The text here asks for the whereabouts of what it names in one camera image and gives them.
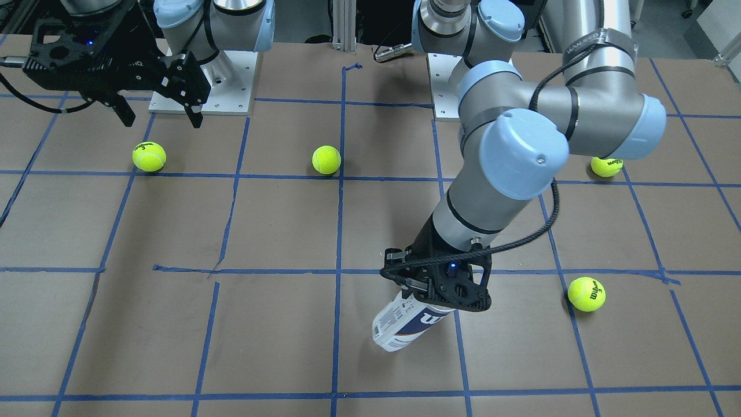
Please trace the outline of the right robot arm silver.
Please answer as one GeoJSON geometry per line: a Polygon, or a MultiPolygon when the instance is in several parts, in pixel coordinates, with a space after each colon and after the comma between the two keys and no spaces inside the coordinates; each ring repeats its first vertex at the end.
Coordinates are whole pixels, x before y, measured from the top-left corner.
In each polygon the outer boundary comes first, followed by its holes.
{"type": "Polygon", "coordinates": [[[139,1],[50,1],[35,22],[22,69],[53,92],[78,92],[84,104],[110,108],[124,126],[135,113],[122,92],[152,92],[151,111],[204,114],[249,110],[256,58],[270,50],[272,1],[156,1],[155,23],[139,1]]]}

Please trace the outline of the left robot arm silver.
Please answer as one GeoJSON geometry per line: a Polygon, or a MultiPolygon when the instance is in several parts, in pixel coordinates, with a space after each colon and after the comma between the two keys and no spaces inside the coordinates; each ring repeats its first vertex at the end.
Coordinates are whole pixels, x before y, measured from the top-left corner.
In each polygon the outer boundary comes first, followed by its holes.
{"type": "Polygon", "coordinates": [[[638,93],[637,44],[627,1],[564,1],[563,64],[538,83],[511,64],[524,15],[510,1],[417,1],[412,44],[461,57],[458,90],[463,168],[415,241],[389,248],[381,276],[401,298],[481,312],[494,253],[523,246],[492,241],[551,188],[571,154],[641,159],[659,144],[666,113],[638,93]]]}

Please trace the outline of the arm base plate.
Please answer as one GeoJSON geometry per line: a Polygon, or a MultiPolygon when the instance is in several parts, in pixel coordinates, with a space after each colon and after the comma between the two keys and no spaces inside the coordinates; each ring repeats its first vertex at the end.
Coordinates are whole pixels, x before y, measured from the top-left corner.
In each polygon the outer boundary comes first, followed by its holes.
{"type": "Polygon", "coordinates": [[[204,115],[248,116],[262,53],[226,50],[201,66],[211,82],[209,98],[200,106],[204,115]]]}
{"type": "Polygon", "coordinates": [[[458,122],[458,90],[452,85],[450,77],[461,57],[428,53],[427,59],[435,119],[441,122],[458,122]]]}

